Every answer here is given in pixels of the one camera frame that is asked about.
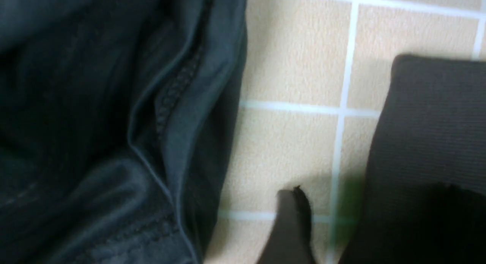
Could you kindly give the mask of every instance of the dark jacket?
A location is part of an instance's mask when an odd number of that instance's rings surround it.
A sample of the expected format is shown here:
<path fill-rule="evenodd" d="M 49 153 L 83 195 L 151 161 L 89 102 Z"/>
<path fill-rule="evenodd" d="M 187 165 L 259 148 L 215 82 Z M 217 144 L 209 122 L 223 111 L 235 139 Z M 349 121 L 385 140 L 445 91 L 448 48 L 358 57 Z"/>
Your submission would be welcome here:
<path fill-rule="evenodd" d="M 0 262 L 202 263 L 246 0 L 0 0 Z"/>

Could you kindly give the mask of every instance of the black fabric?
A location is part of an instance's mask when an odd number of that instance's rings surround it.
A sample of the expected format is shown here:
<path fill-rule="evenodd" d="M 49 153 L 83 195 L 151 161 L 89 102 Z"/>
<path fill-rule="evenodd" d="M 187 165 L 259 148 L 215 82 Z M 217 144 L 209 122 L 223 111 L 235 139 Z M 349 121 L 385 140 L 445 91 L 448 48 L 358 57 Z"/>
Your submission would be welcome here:
<path fill-rule="evenodd" d="M 276 218 L 257 264 L 315 264 L 312 255 L 312 212 L 299 187 L 278 192 Z"/>
<path fill-rule="evenodd" d="M 0 0 L 0 262 L 202 263 L 246 0 Z"/>
<path fill-rule="evenodd" d="M 391 76 L 339 263 L 486 262 L 486 65 L 402 55 Z"/>

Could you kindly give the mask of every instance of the grout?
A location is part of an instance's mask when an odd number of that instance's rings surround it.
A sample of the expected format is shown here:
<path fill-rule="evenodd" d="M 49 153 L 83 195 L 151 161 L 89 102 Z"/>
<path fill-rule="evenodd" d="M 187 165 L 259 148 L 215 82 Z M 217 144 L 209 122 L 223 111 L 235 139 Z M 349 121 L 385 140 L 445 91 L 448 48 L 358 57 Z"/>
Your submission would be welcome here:
<path fill-rule="evenodd" d="M 481 0 L 481 12 L 486 13 L 486 0 Z M 486 17 L 479 18 L 478 30 L 476 31 L 476 38 L 474 39 L 474 49 L 472 51 L 472 59 L 479 60 L 481 54 L 481 46 L 484 39 L 484 27 L 486 25 Z"/>
<path fill-rule="evenodd" d="M 218 217 L 222 219 L 232 219 L 240 221 L 273 221 L 276 217 L 274 212 L 249 212 L 249 211 L 229 211 L 219 210 Z M 313 215 L 312 221 L 314 223 L 329 223 L 330 217 L 326 215 Z M 352 218 L 338 218 L 338 224 L 356 224 L 356 220 Z"/>
<path fill-rule="evenodd" d="M 354 0 L 337 0 L 337 1 L 352 2 Z M 388 8 L 400 8 L 406 11 L 416 11 L 419 13 L 433 13 L 433 14 L 440 14 L 446 16 L 466 17 L 466 18 L 474 18 L 474 19 L 486 18 L 486 12 L 469 11 L 467 9 L 448 8 L 445 6 L 435 6 L 429 4 L 408 2 L 408 1 L 359 0 L 359 3 L 361 5 L 369 5 L 369 6 L 384 6 Z"/>
<path fill-rule="evenodd" d="M 328 253 L 326 255 L 326 263 L 331 264 L 335 260 L 335 245 L 336 245 L 336 225 L 337 225 L 337 203 L 338 203 L 338 188 L 339 188 L 339 174 L 341 167 L 341 150 L 342 150 L 342 135 L 344 134 L 344 119 L 346 114 L 344 111 L 347 108 L 347 98 L 349 95 L 349 84 L 351 83 L 351 70 L 354 60 L 354 47 L 356 45 L 356 30 L 358 27 L 360 0 L 354 0 L 351 4 L 351 13 L 349 18 L 349 35 L 347 39 L 346 51 L 346 65 L 344 67 L 344 80 L 342 82 L 341 102 L 337 127 L 336 140 L 333 154 L 333 172 L 331 177 L 331 191 L 330 191 L 330 226 L 328 238 Z"/>
<path fill-rule="evenodd" d="M 474 40 L 474 48 L 472 51 L 473 60 L 479 60 L 479 55 L 481 54 L 481 46 L 483 45 L 485 25 L 486 18 L 480 18 L 478 22 L 478 30 L 476 31 L 476 39 Z"/>
<path fill-rule="evenodd" d="M 346 115 L 350 117 L 380 117 L 380 111 L 371 109 L 353 109 L 353 108 L 339 108 L 335 106 L 323 106 L 313 104 L 301 103 L 284 103 L 279 101 L 256 101 L 256 100 L 241 100 L 240 107 L 275 110 L 275 111 L 292 111 L 302 113 L 316 113 L 326 115 Z"/>

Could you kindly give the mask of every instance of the tiled floor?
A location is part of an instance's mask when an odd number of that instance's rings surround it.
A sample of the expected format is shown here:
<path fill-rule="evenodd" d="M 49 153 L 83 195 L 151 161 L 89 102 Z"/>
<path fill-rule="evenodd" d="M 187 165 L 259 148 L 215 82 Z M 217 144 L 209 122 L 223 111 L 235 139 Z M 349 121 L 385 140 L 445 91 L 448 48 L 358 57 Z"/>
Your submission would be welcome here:
<path fill-rule="evenodd" d="M 353 233 L 368 151 L 404 52 L 486 58 L 483 0 L 248 0 L 248 63 L 207 264 L 252 264 L 276 192 L 302 185 L 314 251 L 337 263 Z"/>

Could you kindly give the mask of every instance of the zipper teeth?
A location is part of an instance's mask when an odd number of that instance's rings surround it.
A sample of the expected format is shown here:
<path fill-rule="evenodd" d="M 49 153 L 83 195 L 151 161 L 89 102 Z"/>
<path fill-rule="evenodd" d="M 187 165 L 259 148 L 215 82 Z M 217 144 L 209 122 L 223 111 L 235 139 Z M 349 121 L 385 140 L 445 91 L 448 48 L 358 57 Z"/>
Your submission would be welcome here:
<path fill-rule="evenodd" d="M 204 2 L 205 4 L 198 24 L 195 43 L 192 45 L 187 59 L 182 64 L 179 72 L 169 80 L 168 84 L 164 86 L 164 89 L 160 92 L 158 98 L 156 98 L 160 105 L 156 112 L 156 132 L 159 141 L 162 141 L 163 139 L 163 133 L 167 127 L 167 122 L 169 121 L 172 110 L 177 104 L 177 101 L 179 101 L 181 95 L 192 83 L 201 63 L 205 39 L 204 32 L 209 20 L 212 2 L 213 0 L 205 0 Z"/>

